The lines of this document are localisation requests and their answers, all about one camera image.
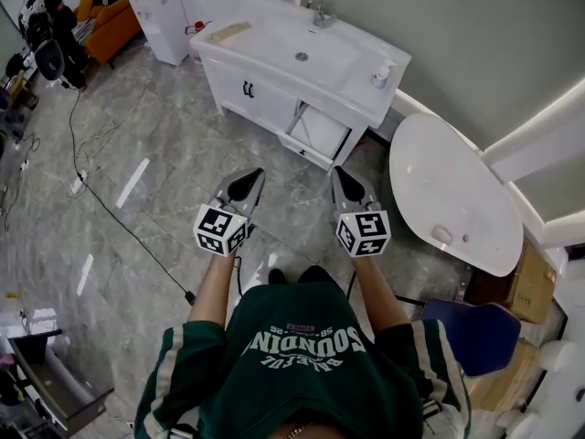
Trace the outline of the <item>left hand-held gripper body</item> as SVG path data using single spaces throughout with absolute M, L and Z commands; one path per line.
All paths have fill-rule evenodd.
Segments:
M 222 256 L 233 254 L 251 230 L 247 217 L 208 204 L 200 206 L 193 226 L 197 246 Z

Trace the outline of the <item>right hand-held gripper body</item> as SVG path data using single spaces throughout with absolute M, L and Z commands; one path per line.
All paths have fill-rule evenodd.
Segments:
M 352 258 L 380 255 L 390 241 L 388 213 L 374 198 L 339 200 L 335 236 Z

